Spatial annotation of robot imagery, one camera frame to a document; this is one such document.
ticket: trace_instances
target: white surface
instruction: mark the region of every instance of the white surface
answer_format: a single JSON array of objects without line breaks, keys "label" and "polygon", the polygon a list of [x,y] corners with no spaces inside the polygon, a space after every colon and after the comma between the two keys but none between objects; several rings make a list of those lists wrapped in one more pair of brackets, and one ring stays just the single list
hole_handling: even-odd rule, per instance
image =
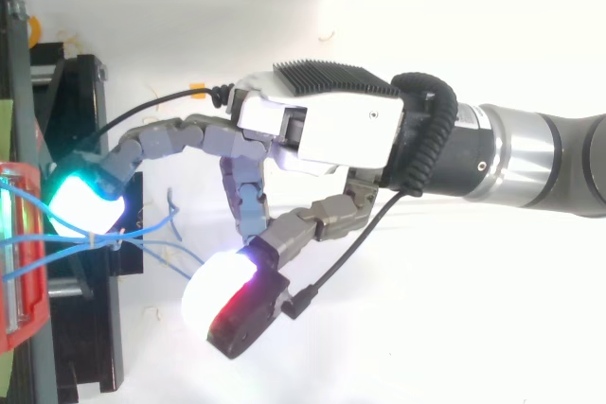
[{"label": "white surface", "polygon": [[189,331],[206,341],[217,315],[256,272],[257,266],[235,250],[211,256],[193,274],[183,292],[181,315]]},{"label": "white surface", "polygon": [[279,135],[284,109],[305,109],[300,160],[362,169],[387,165],[400,123],[401,99],[351,93],[293,97],[272,72],[250,75],[237,87],[251,90],[238,121],[246,130]]},{"label": "white surface", "polygon": [[[72,42],[107,63],[110,117],[153,91],[234,81],[295,58],[359,64],[386,79],[433,73],[472,105],[572,116],[606,106],[603,0],[33,2],[47,40],[77,34]],[[208,100],[183,100],[111,139],[143,117],[193,112],[215,114]],[[190,150],[144,169],[146,223],[167,213],[172,185],[187,246],[206,257],[239,246],[216,158]],[[273,212],[338,192],[343,178],[268,166]],[[603,229],[559,214],[402,201],[304,316],[280,317],[235,361],[187,334],[185,283],[146,258],[144,275],[120,282],[126,380],[103,396],[81,387],[81,402],[604,402]],[[289,264],[294,288],[350,241],[314,244]]]}]

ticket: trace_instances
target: robotic hand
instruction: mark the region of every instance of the robotic hand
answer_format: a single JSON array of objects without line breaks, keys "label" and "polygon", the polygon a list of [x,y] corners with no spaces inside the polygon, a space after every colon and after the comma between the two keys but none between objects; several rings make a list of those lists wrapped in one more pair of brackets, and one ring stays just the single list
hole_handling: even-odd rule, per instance
[{"label": "robotic hand", "polygon": [[[606,216],[606,115],[566,119],[457,104],[453,90],[429,75],[404,74],[387,84],[362,68],[320,61],[244,78],[226,105],[231,120],[194,114],[160,121],[128,131],[106,156],[81,157],[107,199],[121,195],[143,160],[185,147],[222,157],[223,185],[245,243],[241,253],[256,266],[208,329],[207,339],[232,359],[280,312],[298,317],[404,195]],[[263,192],[268,157],[282,169],[314,175],[348,167],[344,193],[270,220]],[[380,187],[397,194],[368,224]],[[278,271],[308,242],[367,224],[318,282],[290,295]]]}]

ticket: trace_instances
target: white background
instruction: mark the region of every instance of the white background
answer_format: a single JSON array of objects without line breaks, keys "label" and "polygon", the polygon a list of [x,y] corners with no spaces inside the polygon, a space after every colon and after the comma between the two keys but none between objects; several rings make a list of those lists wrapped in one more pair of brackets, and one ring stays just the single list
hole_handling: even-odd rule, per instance
[{"label": "white background", "polygon": [[[470,104],[606,111],[604,0],[31,1],[46,41],[67,40],[70,52],[108,65],[110,118],[154,93],[306,57],[385,79],[433,73]],[[177,101],[125,122],[110,140],[146,117],[194,112],[216,114],[209,100]],[[167,213],[172,186],[188,247],[209,257],[240,246],[217,158],[190,150],[144,171],[146,224]],[[342,184],[343,173],[267,171],[273,214]],[[446,198],[402,201],[304,316],[281,316],[234,361],[186,331],[184,280],[146,258],[144,275],[120,281],[124,384],[103,396],[82,386],[81,402],[605,402],[604,227]],[[172,240],[168,230],[155,237]],[[311,245],[285,270],[293,288],[352,237]],[[181,255],[171,260],[194,270]]]}]

